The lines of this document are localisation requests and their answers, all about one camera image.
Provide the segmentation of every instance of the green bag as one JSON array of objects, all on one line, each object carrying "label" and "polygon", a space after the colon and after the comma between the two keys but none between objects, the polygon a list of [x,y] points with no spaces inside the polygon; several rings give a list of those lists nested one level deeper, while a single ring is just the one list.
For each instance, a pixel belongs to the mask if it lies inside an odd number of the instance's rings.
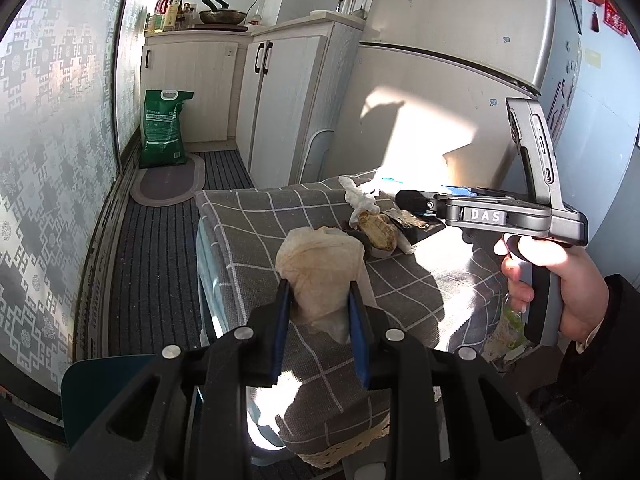
[{"label": "green bag", "polygon": [[147,90],[145,95],[145,142],[140,168],[184,164],[180,120],[182,102],[193,99],[193,92]]}]

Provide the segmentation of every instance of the refrigerator door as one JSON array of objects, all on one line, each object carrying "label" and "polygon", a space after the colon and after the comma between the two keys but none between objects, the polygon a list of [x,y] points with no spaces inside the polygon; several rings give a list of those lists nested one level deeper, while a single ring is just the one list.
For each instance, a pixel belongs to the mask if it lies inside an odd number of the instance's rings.
[{"label": "refrigerator door", "polygon": [[323,176],[384,166],[425,189],[493,187],[515,154],[505,99],[523,96],[465,66],[361,46]]},{"label": "refrigerator door", "polygon": [[373,0],[362,41],[477,63],[540,90],[556,0]]}]

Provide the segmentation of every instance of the silver screw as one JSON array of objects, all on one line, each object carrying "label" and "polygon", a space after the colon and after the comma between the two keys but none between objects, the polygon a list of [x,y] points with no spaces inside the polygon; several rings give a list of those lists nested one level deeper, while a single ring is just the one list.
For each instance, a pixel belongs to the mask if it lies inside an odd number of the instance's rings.
[{"label": "silver screw", "polygon": [[165,346],[162,349],[162,357],[164,357],[165,359],[175,359],[178,357],[178,355],[180,355],[182,352],[182,350],[180,350],[180,347],[178,345],[169,345],[169,346]]},{"label": "silver screw", "polygon": [[236,339],[244,340],[251,339],[254,336],[254,330],[249,326],[239,326],[234,330],[234,337]]},{"label": "silver screw", "polygon": [[390,328],[385,332],[385,337],[389,341],[402,341],[402,339],[404,339],[404,332],[399,328]]},{"label": "silver screw", "polygon": [[471,348],[471,346],[462,346],[458,348],[458,355],[460,356],[460,359],[473,361],[478,356],[478,352]]}]

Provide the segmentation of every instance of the person's right hand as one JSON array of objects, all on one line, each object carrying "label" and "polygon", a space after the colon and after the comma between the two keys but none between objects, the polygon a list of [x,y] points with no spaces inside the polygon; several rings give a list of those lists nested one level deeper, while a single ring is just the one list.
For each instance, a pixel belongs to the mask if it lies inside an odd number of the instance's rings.
[{"label": "person's right hand", "polygon": [[[518,248],[532,264],[546,267],[560,277],[564,308],[560,332],[573,341],[584,343],[604,319],[609,305],[609,287],[587,251],[582,247],[564,247],[548,240],[521,237]],[[504,240],[495,245],[496,254],[504,254],[502,273],[507,277],[511,308],[524,312],[534,297],[533,289],[520,281],[520,268],[510,258]]]}]

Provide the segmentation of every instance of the checkered tablecloth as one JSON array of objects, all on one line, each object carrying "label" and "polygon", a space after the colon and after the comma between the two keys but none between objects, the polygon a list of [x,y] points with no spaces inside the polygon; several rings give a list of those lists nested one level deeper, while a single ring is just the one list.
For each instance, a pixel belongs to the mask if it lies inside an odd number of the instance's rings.
[{"label": "checkered tablecloth", "polygon": [[[354,178],[357,185],[372,173]],[[244,324],[256,306],[273,301],[279,276],[276,254],[298,227],[338,227],[353,209],[337,178],[268,190],[205,190],[196,194],[220,270],[222,301],[230,328]],[[378,200],[382,210],[394,206]],[[367,270],[378,306],[391,322],[425,346],[481,350],[500,316],[504,281],[488,253],[446,228],[421,241],[415,254],[396,251],[372,260]],[[354,371],[350,345],[325,333],[289,325],[282,384],[266,397],[276,401],[281,439],[298,454],[315,454],[381,423],[388,394],[367,392]],[[253,393],[260,405],[260,391]]]}]

